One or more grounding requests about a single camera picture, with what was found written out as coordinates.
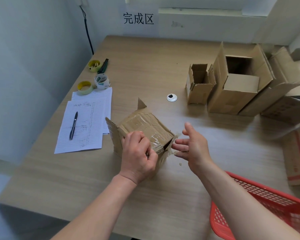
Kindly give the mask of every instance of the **lined paper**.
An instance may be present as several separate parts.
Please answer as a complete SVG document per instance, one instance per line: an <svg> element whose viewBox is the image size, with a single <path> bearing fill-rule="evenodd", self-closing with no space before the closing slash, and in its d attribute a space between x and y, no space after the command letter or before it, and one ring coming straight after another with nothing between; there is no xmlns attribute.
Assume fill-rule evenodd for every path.
<svg viewBox="0 0 300 240"><path fill-rule="evenodd" d="M72 101L97 101L101 98L105 98L104 107L104 121L103 121L103 134L108 134L109 129L106 123L106 117L111 119L111 98L112 98L112 88L107 88L105 90L94 89L91 93L87 95L81 95L79 92L72 93Z"/></svg>
<svg viewBox="0 0 300 240"><path fill-rule="evenodd" d="M92 102L68 101L54 153L101 148L104 106L104 98ZM77 123L73 139L69 140L76 112L78 112Z"/></svg>

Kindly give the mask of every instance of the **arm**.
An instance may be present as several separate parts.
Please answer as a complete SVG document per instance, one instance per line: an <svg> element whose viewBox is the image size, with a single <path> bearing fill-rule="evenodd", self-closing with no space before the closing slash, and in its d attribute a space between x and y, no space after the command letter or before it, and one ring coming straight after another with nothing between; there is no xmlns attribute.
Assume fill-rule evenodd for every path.
<svg viewBox="0 0 300 240"><path fill-rule="evenodd" d="M109 238L124 202L135 187L155 170L158 155L140 131L129 133L122 141L120 173L107 188L52 240L106 240Z"/></svg>
<svg viewBox="0 0 300 240"><path fill-rule="evenodd" d="M189 139L175 141L172 148L179 151L176 156L188 161L237 240L300 239L296 230L268 211L212 161L206 138L190 123L185 123L182 133Z"/></svg>

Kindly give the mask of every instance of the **hand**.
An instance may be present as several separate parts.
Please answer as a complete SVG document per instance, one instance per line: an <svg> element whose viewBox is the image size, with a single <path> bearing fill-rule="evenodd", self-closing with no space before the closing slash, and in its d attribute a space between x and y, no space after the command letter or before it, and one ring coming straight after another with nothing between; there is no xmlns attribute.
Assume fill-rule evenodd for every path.
<svg viewBox="0 0 300 240"><path fill-rule="evenodd" d="M132 180L136 185L150 177L158 160L157 153L151 148L150 141L143 132L134 131L122 139L122 162L120 175Z"/></svg>
<svg viewBox="0 0 300 240"><path fill-rule="evenodd" d="M189 168L195 175L199 175L202 168L211 163L207 139L197 132L189 122L184 124L182 133L189 136L189 139L176 139L172 149L178 150L175 154L188 161Z"/></svg>

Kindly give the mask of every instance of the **black cable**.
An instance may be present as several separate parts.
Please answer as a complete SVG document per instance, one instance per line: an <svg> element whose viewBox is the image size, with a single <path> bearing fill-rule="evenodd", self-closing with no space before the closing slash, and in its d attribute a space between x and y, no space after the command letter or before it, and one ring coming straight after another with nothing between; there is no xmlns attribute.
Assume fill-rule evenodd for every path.
<svg viewBox="0 0 300 240"><path fill-rule="evenodd" d="M80 9L81 9L82 14L83 14L83 17L84 17L84 25L85 25L85 27L86 27L86 32L87 32L89 44L90 44L90 47L91 47L91 52L92 52L92 55L94 55L93 48L92 48L92 44L91 44L91 40L90 40L90 36L89 36L89 32L88 32L88 26L87 26L87 14L86 14L86 12L82 9L81 5L80 5Z"/></svg>

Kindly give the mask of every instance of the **person's left hand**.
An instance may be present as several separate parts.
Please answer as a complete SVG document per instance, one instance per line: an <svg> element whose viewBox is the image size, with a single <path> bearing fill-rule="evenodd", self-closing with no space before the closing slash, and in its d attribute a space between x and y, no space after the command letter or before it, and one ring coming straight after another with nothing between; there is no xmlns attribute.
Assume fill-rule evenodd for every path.
<svg viewBox="0 0 300 240"><path fill-rule="evenodd" d="M136 185L150 177L156 168L158 155L151 148L143 132L134 131L122 139L122 162L119 175L130 179Z"/></svg>

